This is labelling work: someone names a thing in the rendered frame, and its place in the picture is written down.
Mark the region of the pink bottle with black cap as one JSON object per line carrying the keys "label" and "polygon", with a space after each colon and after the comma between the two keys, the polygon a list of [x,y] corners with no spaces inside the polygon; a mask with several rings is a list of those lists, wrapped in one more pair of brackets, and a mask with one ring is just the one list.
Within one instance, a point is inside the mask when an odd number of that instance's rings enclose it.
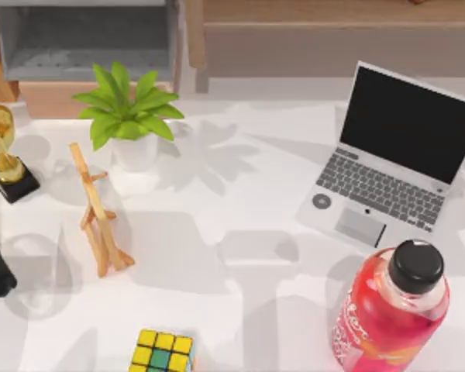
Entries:
{"label": "pink bottle with black cap", "polygon": [[442,254],[408,239],[357,271],[331,333],[344,372],[404,372],[442,324],[450,303]]}

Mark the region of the silver laptop with black screen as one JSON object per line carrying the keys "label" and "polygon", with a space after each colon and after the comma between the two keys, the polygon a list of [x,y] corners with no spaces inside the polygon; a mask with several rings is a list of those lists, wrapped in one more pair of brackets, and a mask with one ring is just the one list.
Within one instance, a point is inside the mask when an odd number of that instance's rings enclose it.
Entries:
{"label": "silver laptop with black screen", "polygon": [[298,221],[374,248],[431,239],[464,161],[464,97],[359,62]]}

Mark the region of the pulled-out drawer with grey inside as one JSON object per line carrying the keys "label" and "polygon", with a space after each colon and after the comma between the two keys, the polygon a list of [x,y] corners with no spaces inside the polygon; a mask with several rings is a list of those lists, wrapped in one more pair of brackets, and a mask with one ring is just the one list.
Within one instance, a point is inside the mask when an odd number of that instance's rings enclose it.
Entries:
{"label": "pulled-out drawer with grey inside", "polygon": [[0,52],[10,81],[93,81],[117,61],[174,90],[181,31],[176,0],[0,0]]}

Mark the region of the pale wooden drawer front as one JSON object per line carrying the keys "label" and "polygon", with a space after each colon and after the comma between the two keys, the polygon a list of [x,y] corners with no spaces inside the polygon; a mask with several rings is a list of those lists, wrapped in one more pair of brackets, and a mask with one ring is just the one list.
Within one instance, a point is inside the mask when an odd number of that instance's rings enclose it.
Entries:
{"label": "pale wooden drawer front", "polygon": [[88,105],[72,96],[97,87],[94,81],[19,81],[22,100],[32,119],[77,119]]}

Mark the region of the gold trophy on black base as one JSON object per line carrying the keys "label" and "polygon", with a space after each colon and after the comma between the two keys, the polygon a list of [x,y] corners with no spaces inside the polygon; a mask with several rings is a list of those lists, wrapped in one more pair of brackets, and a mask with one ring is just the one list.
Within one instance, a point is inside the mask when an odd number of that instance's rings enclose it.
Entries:
{"label": "gold trophy on black base", "polygon": [[16,134],[12,112],[0,104],[0,192],[12,204],[40,188],[22,160],[9,153]]}

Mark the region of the colourful puzzle cube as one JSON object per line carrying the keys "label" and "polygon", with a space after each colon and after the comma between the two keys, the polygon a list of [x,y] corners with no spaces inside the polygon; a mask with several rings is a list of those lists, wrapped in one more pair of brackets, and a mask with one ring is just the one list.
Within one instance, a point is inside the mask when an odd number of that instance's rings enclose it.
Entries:
{"label": "colourful puzzle cube", "polygon": [[128,372],[194,372],[195,341],[190,336],[142,329]]}

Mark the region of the small wooden easel stand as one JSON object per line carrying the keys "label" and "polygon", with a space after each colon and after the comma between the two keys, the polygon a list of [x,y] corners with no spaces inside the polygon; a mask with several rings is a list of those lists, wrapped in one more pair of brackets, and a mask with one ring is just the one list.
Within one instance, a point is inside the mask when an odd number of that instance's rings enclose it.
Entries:
{"label": "small wooden easel stand", "polygon": [[95,182],[107,177],[108,172],[91,174],[78,144],[70,143],[68,146],[87,197],[88,203],[80,221],[80,228],[91,246],[97,274],[99,277],[105,277],[110,267],[115,271],[125,270],[134,265],[135,260],[116,246],[110,222],[116,219],[117,215],[114,211],[105,209],[95,187]]}

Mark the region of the green plant in white pot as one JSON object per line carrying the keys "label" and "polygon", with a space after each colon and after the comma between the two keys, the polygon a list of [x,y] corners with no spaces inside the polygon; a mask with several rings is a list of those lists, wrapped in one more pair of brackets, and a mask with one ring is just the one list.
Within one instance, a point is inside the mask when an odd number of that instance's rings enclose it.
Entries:
{"label": "green plant in white pot", "polygon": [[143,74],[132,90],[129,72],[122,63],[116,61],[110,69],[93,63],[92,70],[97,88],[72,96],[86,105],[78,118],[91,120],[92,149],[110,145],[122,169],[145,171],[157,159],[158,141],[174,141],[167,121],[184,118],[173,105],[179,95],[157,85],[157,71]]}

